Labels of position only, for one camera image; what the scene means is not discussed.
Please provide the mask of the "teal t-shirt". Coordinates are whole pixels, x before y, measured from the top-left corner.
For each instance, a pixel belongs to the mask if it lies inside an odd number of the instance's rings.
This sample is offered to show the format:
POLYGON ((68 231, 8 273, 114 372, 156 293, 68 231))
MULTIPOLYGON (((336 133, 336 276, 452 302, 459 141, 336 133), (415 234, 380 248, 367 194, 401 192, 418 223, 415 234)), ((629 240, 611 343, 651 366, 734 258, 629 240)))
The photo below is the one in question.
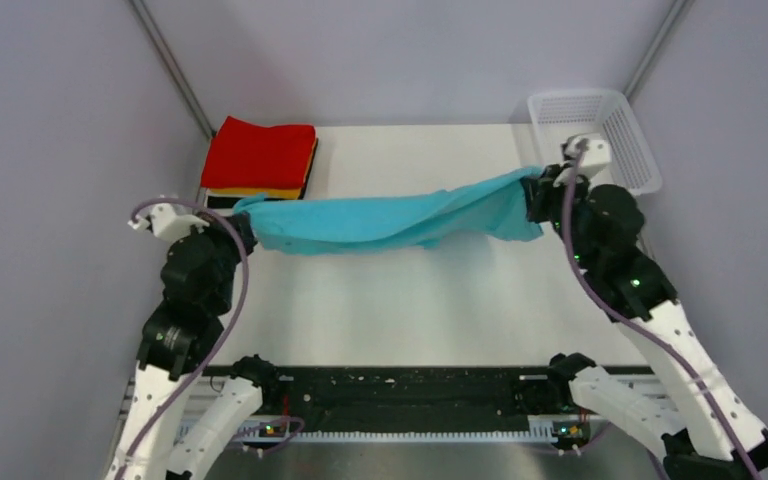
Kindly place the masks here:
POLYGON ((292 255, 372 254, 434 248, 455 233, 533 241, 541 227, 527 219, 526 167, 452 190, 412 196, 269 201, 244 198, 232 208, 249 218, 267 250, 292 255))

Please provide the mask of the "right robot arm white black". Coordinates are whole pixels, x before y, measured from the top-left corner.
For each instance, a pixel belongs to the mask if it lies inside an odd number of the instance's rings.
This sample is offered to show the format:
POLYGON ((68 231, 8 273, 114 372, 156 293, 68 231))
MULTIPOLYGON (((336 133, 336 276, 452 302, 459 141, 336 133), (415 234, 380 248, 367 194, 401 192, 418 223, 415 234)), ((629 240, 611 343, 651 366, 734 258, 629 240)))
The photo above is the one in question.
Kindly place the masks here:
POLYGON ((558 355, 546 385, 560 412, 595 412, 643 445, 669 479, 757 479, 768 425, 739 398, 693 332, 678 292, 637 244, 645 218, 625 188, 553 165, 522 181, 527 218, 563 242, 585 294, 638 349, 672 410, 582 354, 558 355))

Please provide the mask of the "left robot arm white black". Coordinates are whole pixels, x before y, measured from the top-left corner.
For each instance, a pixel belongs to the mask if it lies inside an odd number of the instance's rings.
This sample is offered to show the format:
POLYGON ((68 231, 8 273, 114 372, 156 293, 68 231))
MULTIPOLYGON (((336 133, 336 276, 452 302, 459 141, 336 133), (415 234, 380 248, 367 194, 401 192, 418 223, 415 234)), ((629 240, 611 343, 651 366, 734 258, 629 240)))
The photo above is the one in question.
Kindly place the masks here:
POLYGON ((257 243, 247 215, 179 215, 159 208, 148 223, 170 243, 160 271, 162 300, 143 326, 129 413, 106 476, 109 479, 203 479, 244 420, 279 404, 273 367, 242 360, 231 380, 181 443, 175 435, 194 384, 237 318, 238 267, 257 243))

